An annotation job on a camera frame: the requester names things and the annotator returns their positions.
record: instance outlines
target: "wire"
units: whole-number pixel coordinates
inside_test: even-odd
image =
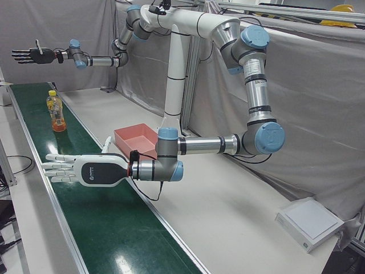
[[[55,51],[55,50],[62,50],[62,51],[66,51],[65,49],[63,49],[63,48],[61,48],[61,47],[55,47],[55,48],[53,49],[53,51]]]
[[[138,189],[138,191],[139,192],[141,192],[141,194],[143,195],[143,196],[145,196],[148,200],[151,200],[151,201],[154,201],[154,202],[156,202],[156,201],[158,201],[159,200],[159,198],[160,198],[160,195],[161,195],[161,192],[162,192],[162,187],[163,187],[163,185],[164,185],[164,182],[160,182],[160,192],[159,192],[159,195],[157,196],[157,198],[156,199],[153,199],[153,198],[150,198],[149,196],[147,196],[142,190],[140,190],[139,189],[139,187],[137,186],[137,184],[136,184],[136,182],[133,180],[133,178],[131,177],[131,179],[132,179],[132,182],[133,182],[133,184],[135,185],[135,187]]]
[[[170,30],[167,30],[167,32],[166,32],[166,33],[160,33],[160,32],[158,32],[158,31],[156,31],[156,30],[153,30],[153,31],[152,31],[152,33],[153,33],[154,35],[156,35],[156,36],[159,36],[159,37],[162,37],[162,36],[169,36],[169,35],[171,35],[171,31],[170,31]]]
[[[209,56],[207,58],[203,59],[203,60],[200,60],[199,59],[199,63],[204,62],[204,61],[207,61],[212,56],[212,54],[213,54],[213,47],[214,47],[214,44],[212,43],[212,49],[210,50]]]
[[[11,241],[8,244],[1,244],[0,245],[0,254],[4,254],[9,248],[15,246],[17,243],[19,243],[22,240],[22,238],[19,238],[18,240]]]
[[[242,156],[242,155],[235,155],[235,157],[242,157],[242,158],[246,158],[246,159],[251,159],[256,157],[257,155],[252,155],[252,156]]]
[[[237,158],[234,155],[230,155],[230,156],[233,157],[233,158],[235,158],[237,161],[239,161],[241,163],[246,163],[246,164],[262,164],[262,163],[266,162],[267,160],[269,160],[270,157],[272,156],[272,154],[270,154],[265,160],[262,160],[260,162],[248,162],[248,161],[241,160],[241,159]]]
[[[238,19],[241,20],[241,21],[243,21],[243,22],[246,22],[246,23],[254,24],[252,22],[249,22],[249,21],[246,21],[246,20],[242,20],[242,19],[253,19],[253,20],[256,20],[259,23],[259,25],[258,24],[254,24],[254,25],[263,27],[261,21],[259,19],[257,19],[257,18],[254,18],[254,17],[245,16],[245,17],[238,17]]]
[[[4,227],[8,226],[10,223],[13,223],[17,220],[17,218],[9,218],[5,222],[1,222],[0,230],[2,230]]]
[[[189,6],[171,6],[171,7],[175,7],[175,8],[179,8],[179,7],[198,7],[198,5],[189,5]]]
[[[121,1],[121,0],[115,0],[115,2],[121,3],[121,4],[123,4],[124,2],[127,2],[128,4],[133,5],[133,3],[130,2],[130,1],[128,1],[128,0],[123,0],[123,1]]]
[[[155,158],[155,157],[150,156],[150,155],[147,155],[147,154],[143,154],[143,153],[140,153],[140,152],[138,152],[138,155],[145,156],[145,157],[151,158],[151,159],[153,159],[153,160],[156,160],[156,158]],[[140,188],[137,186],[136,182],[133,180],[133,178],[132,178],[132,177],[131,177],[131,179],[132,179],[132,182],[133,182],[133,184],[135,185],[135,187],[138,189],[138,191],[139,191],[139,192],[141,192],[141,194],[142,194],[143,196],[145,196],[148,200],[150,200],[150,201],[154,201],[154,202],[156,202],[156,201],[158,201],[158,200],[159,200],[160,195],[161,195],[161,192],[162,192],[162,187],[163,187],[163,185],[164,185],[164,182],[160,182],[160,192],[159,192],[159,195],[157,196],[157,198],[156,198],[156,199],[153,199],[153,198],[149,197],[147,194],[145,194],[142,190],[140,190]]]
[[[30,160],[30,164],[29,164],[26,168],[24,168],[24,169],[22,169],[22,170],[20,170],[20,171],[17,171],[17,172],[15,172],[15,173],[13,173],[14,175],[15,175],[15,174],[18,174],[18,173],[21,173],[21,172],[23,172],[23,171],[25,171],[25,170],[27,170],[27,169],[28,169],[28,168],[30,168],[30,167],[32,166],[32,164],[33,164],[33,160],[32,160],[30,157],[28,157],[28,156],[23,156],[23,155],[11,155],[11,156],[8,156],[8,158],[12,158],[12,157],[21,157],[21,158],[26,158],[26,159]]]
[[[149,158],[151,158],[151,159],[153,159],[153,160],[157,160],[155,157],[152,157],[152,156],[147,155],[147,154],[143,154],[143,153],[140,153],[140,152],[138,152],[138,154],[139,154],[139,155],[142,155],[142,156],[145,156],[145,157],[149,157]]]
[[[227,11],[228,11],[228,9],[221,9],[221,11],[220,11],[218,14],[223,15],[223,14],[225,14]]]

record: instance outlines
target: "white device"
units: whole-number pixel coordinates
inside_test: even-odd
[[[313,198],[281,209],[275,220],[309,253],[338,232],[343,221]]]

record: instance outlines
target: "plastic bottle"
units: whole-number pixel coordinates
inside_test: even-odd
[[[66,123],[62,113],[62,100],[57,96],[55,90],[48,92],[47,107],[51,115],[52,129],[56,132],[61,132],[66,129]]]

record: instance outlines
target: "red plastic tray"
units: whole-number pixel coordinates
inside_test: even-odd
[[[146,124],[120,128],[114,131],[114,136],[116,145],[127,157],[132,150],[138,150],[140,153],[154,158],[157,157],[155,150],[157,133]]]

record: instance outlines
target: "conveyor belt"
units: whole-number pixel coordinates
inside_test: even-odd
[[[46,106],[48,83],[15,84],[11,89],[42,162],[54,149],[71,155],[100,152],[67,106],[67,131],[53,132]],[[202,266],[194,264],[127,181],[114,188],[78,182],[51,185],[90,274],[201,273]]]

